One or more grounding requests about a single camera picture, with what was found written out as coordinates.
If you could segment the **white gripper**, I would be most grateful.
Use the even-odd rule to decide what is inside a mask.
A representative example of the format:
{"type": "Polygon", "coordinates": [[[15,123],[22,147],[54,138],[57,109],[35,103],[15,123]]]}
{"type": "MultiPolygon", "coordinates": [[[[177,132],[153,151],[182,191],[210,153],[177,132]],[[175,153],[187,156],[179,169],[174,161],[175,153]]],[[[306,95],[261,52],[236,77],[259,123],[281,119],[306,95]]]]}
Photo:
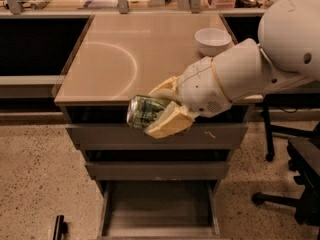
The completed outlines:
{"type": "Polygon", "coordinates": [[[149,96],[172,101],[160,117],[144,129],[155,139],[190,128],[197,115],[211,118],[232,107],[218,80],[211,57],[204,57],[190,65],[181,77],[165,80],[152,89],[149,96]]]}

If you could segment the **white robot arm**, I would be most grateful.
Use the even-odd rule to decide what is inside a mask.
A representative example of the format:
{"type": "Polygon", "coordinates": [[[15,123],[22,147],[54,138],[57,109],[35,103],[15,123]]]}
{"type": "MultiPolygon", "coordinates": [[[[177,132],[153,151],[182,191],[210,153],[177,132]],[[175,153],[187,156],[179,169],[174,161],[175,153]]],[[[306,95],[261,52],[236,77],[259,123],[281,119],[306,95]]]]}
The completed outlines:
{"type": "Polygon", "coordinates": [[[279,0],[263,14],[258,39],[246,39],[205,57],[155,87],[171,103],[145,133],[159,139],[198,117],[214,117],[251,95],[320,80],[320,0],[279,0]]]}

